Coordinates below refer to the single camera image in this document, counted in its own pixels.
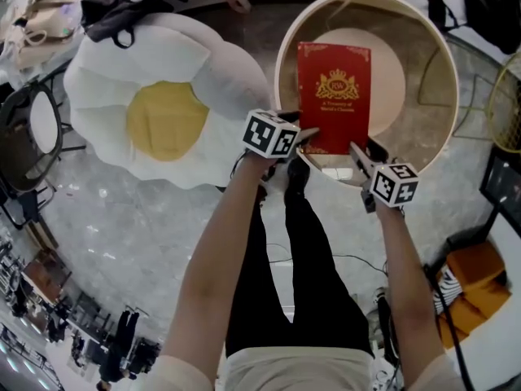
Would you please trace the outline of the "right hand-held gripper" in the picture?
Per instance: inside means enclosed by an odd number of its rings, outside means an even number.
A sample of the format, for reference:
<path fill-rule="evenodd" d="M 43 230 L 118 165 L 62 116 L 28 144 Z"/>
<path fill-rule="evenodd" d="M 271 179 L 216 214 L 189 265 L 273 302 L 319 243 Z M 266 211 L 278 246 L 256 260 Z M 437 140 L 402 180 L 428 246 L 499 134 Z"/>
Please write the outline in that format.
<path fill-rule="evenodd" d="M 418 189 L 418 173 L 410 163 L 385 164 L 389 158 L 388 151 L 372 138 L 368 139 L 366 152 L 350 142 L 349 154 L 368 177 L 361 192 L 367 213 L 375 212 L 376 200 L 391 209 L 401 208 L 413 200 Z"/>

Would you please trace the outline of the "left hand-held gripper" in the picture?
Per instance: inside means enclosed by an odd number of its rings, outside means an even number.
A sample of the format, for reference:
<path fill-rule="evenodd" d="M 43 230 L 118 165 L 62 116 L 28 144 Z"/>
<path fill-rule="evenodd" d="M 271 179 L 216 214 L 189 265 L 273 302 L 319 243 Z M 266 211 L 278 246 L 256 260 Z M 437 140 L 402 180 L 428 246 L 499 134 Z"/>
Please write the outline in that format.
<path fill-rule="evenodd" d="M 320 132 L 317 127 L 300 130 L 288 121 L 298 121 L 300 111 L 252 110 L 247 114 L 243 130 L 243 145 L 265 159 L 285 159 L 299 144 L 306 144 Z"/>

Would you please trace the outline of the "red book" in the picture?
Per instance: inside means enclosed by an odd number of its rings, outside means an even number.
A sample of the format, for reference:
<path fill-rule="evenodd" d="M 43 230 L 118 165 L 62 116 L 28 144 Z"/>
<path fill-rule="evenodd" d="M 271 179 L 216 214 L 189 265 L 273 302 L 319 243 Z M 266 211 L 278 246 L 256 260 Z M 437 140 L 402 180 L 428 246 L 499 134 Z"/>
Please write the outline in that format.
<path fill-rule="evenodd" d="M 369 138 L 371 50 L 300 42 L 297 55 L 300 126 L 318 128 L 307 154 L 346 155 Z"/>

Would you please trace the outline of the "fried egg shaped cushion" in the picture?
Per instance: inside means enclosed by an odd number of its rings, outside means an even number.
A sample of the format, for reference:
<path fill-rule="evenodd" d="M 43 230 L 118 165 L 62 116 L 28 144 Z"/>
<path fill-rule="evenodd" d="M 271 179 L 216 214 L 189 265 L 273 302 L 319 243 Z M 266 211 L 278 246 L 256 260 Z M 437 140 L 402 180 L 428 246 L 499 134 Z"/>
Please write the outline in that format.
<path fill-rule="evenodd" d="M 182 189 L 225 186 L 247 114 L 271 106 L 243 48 L 176 14 L 146 16 L 126 49 L 85 38 L 63 84 L 72 126 L 100 160 Z"/>

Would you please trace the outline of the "person's left forearm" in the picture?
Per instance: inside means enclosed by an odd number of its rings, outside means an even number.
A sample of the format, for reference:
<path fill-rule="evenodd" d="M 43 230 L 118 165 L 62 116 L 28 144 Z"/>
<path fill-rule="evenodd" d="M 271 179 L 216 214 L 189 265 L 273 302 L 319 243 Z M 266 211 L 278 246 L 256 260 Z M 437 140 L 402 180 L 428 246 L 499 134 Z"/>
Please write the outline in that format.
<path fill-rule="evenodd" d="M 256 153 L 239 162 L 186 268 L 162 354 L 217 376 L 261 177 L 274 163 Z"/>

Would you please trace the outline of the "person's right forearm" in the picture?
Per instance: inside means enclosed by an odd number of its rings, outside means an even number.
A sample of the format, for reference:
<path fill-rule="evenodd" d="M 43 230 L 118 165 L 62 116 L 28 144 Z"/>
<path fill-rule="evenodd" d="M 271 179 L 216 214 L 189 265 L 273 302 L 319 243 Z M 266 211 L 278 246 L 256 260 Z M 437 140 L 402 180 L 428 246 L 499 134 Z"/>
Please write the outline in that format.
<path fill-rule="evenodd" d="M 392 316 L 405 364 L 428 364 L 444 352 L 431 289 L 417 250 L 397 209 L 376 203 L 385 250 Z"/>

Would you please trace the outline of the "black metal stand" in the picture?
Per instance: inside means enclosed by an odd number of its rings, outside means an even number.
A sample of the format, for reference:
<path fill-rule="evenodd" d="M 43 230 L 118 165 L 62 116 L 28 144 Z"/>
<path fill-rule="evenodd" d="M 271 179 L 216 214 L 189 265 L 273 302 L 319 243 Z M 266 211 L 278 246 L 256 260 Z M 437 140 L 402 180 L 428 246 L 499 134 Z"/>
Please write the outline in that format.
<path fill-rule="evenodd" d="M 479 192 L 492 205 L 492 212 L 483 225 L 448 237 L 450 252 L 484 242 L 498 215 L 521 237 L 521 156 L 493 147 Z"/>

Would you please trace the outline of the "yellow badminton racket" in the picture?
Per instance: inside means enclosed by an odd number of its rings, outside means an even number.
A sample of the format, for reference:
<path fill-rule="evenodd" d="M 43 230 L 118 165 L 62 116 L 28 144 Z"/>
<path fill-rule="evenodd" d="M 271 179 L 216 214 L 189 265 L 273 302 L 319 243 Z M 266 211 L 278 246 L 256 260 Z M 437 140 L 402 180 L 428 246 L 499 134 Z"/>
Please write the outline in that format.
<path fill-rule="evenodd" d="M 521 155 L 521 51 L 498 71 L 485 112 L 493 142 Z"/>

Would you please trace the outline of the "person's black trousers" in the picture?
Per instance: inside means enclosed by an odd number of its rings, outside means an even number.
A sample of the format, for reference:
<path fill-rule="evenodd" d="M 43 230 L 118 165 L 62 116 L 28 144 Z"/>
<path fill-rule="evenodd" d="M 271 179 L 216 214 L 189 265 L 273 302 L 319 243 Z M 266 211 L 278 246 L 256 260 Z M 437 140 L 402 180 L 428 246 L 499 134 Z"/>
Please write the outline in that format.
<path fill-rule="evenodd" d="M 256 204 L 225 340 L 228 356 L 243 349 L 321 347 L 370 353 L 369 325 L 335 268 L 323 226 L 304 196 L 305 177 L 284 196 L 293 262 L 295 314 L 283 313 L 274 284 L 261 207 Z"/>

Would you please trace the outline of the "orange stool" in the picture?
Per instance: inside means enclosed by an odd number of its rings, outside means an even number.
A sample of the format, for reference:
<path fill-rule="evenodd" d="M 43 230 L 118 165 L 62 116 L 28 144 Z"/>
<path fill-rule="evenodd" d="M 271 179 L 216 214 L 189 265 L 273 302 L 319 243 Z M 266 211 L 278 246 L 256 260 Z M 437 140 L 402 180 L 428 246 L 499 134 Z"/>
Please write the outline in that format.
<path fill-rule="evenodd" d="M 446 349 L 466 339 L 510 298 L 505 262 L 493 244 L 484 241 L 452 251 L 436 274 L 433 292 L 440 338 Z"/>

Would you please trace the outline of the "black and white bag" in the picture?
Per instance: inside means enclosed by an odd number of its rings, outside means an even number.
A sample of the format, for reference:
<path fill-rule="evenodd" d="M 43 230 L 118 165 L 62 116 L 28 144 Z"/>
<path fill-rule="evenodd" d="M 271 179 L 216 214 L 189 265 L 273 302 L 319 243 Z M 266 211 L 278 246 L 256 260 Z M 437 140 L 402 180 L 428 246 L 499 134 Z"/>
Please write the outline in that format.
<path fill-rule="evenodd" d="M 428 17 L 443 33 L 467 27 L 503 54 L 521 48 L 521 0 L 427 0 Z"/>

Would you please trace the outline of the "black backpack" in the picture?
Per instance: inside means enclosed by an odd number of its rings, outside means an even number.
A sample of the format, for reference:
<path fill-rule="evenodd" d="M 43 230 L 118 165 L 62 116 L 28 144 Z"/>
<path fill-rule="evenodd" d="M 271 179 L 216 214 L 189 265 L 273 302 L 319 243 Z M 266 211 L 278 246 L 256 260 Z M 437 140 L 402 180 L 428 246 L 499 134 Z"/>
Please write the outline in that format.
<path fill-rule="evenodd" d="M 188 0 L 82 0 L 81 26 L 93 42 L 107 39 L 128 49 L 135 42 L 134 26 L 146 15 L 172 12 L 173 1 Z"/>

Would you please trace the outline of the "person's white shirt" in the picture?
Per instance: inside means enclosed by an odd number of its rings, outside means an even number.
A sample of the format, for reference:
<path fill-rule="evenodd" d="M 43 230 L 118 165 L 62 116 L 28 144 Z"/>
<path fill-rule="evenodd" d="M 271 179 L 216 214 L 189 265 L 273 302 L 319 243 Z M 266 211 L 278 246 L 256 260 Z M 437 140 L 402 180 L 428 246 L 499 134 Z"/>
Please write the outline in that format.
<path fill-rule="evenodd" d="M 225 364 L 221 391 L 372 391 L 373 358 L 357 349 L 243 349 Z M 139 391 L 215 391 L 199 369 L 170 356 L 156 359 Z"/>

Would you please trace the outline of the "black chair with white seat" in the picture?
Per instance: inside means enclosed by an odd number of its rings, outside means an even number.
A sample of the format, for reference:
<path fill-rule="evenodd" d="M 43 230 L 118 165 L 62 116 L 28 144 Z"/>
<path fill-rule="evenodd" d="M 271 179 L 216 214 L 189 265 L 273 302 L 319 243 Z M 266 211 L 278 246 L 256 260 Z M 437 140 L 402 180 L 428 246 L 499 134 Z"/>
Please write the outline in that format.
<path fill-rule="evenodd" d="M 72 127 L 48 86 L 32 81 L 0 107 L 0 187 L 12 198 L 40 186 Z"/>

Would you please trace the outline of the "beige tote bag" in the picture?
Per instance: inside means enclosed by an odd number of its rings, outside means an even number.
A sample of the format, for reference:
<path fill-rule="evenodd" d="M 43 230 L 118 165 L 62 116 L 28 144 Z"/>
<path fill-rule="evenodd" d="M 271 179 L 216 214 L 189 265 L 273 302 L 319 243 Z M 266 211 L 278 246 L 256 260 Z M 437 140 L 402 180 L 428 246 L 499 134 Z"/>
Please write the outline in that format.
<path fill-rule="evenodd" d="M 81 33 L 82 0 L 15 0 L 0 20 L 0 62 L 35 68 Z"/>

